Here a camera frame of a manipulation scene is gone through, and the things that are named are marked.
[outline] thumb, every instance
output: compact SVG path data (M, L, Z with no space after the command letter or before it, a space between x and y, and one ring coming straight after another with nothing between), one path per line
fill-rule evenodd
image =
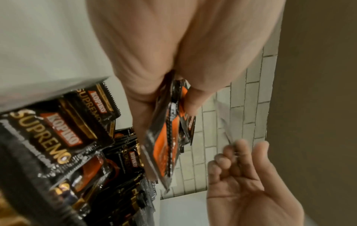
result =
M215 92L201 91L191 86L184 98L183 106L185 112L190 116L196 115L197 110L214 93Z
M252 152L253 165L264 187L264 191L279 206L290 213L301 209L300 203L285 185L274 165L268 159L269 143L259 142Z

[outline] stack of coffee packets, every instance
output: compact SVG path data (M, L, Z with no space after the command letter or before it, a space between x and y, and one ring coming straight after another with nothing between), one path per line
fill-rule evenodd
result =
M151 125L142 145L157 177L169 191L173 170L183 146L193 141L196 117L189 116L183 108L187 93L185 80L174 80L175 71L169 72L160 89Z
M115 143L103 150L110 174L84 218L88 225L153 225L154 183L145 178L132 128L116 130Z
M110 174L101 150L114 143L120 112L105 83L0 115L0 126L31 153L50 193L86 216Z

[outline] kopiko logo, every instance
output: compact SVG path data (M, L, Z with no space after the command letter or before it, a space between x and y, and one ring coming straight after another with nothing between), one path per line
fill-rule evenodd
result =
M96 91L88 91L88 92L90 94L90 97L96 104L99 112L102 114L107 113L107 109L105 109L104 104L103 104L102 100L100 99L100 97L98 96L97 92Z
M82 144L82 140L71 130L58 113L42 113L41 117L54 128L54 131L68 144L73 147Z
M129 152L129 155L130 155L130 159L131 159L131 163L132 163L133 167L138 167L138 162L135 157L135 152Z

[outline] human hand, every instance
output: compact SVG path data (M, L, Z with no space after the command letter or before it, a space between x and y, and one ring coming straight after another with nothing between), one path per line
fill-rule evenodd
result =
M303 226L304 210L268 159L269 143L250 152L236 142L208 164L207 210L211 226Z
M87 0L94 31L124 87L145 140L158 89L175 69L191 85L189 115L240 75L273 30L284 0ZM155 179L145 155L149 179Z

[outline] dark brown surface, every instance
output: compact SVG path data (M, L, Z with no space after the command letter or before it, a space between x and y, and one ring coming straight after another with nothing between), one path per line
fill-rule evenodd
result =
M357 225L357 1L287 0L271 161L321 226Z

